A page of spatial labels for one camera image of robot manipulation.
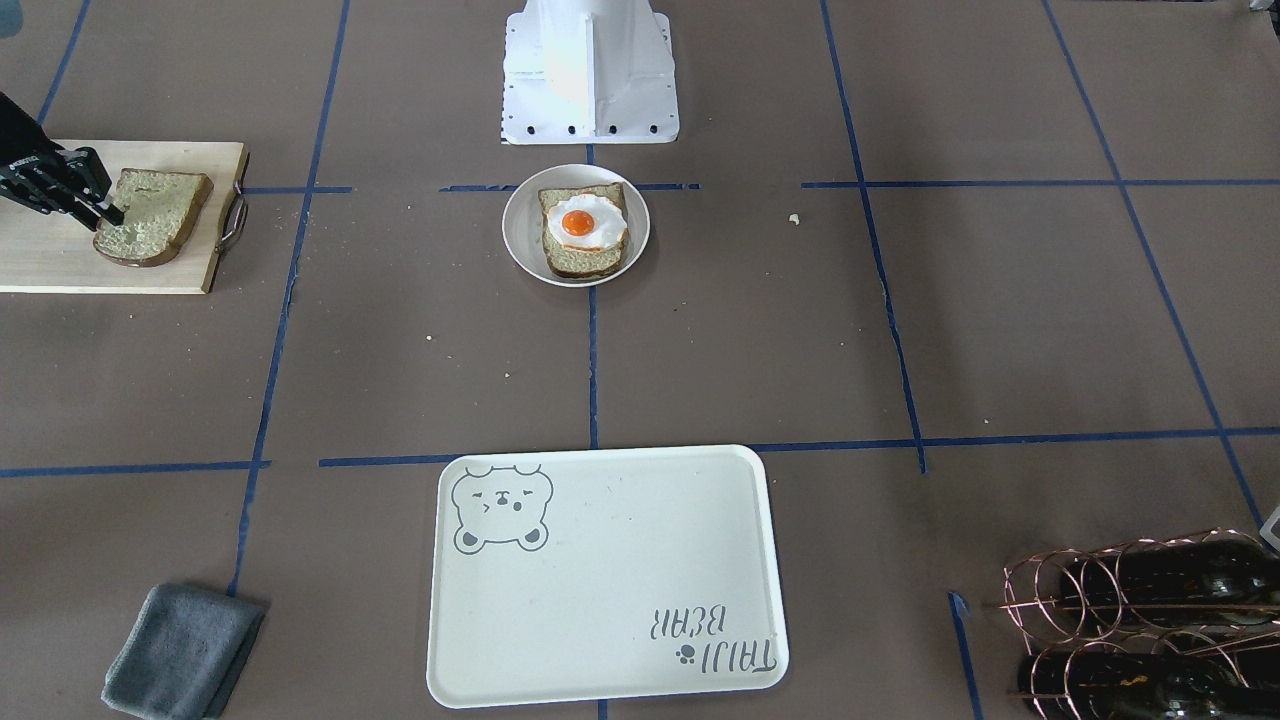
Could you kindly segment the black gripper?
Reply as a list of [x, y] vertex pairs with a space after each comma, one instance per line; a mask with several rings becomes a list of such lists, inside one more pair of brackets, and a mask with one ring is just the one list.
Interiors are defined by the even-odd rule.
[[17, 102], [1, 95], [3, 197], [44, 215], [99, 217], [119, 227], [124, 211], [109, 199], [111, 178], [92, 147], [69, 150], [49, 138]]

